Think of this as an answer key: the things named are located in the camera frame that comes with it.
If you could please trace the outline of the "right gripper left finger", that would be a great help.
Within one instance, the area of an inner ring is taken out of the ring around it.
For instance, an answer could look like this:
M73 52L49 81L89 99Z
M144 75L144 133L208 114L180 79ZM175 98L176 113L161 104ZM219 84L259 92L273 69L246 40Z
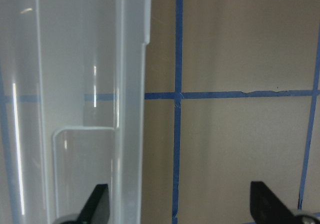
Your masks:
M76 219L77 224L108 224L110 198L108 184L95 186L86 204Z

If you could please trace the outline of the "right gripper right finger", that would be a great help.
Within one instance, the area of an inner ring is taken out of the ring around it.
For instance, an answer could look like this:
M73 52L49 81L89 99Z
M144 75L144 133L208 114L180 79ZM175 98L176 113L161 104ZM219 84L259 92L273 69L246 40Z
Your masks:
M292 212L261 181L250 183L250 214L256 224L297 224Z

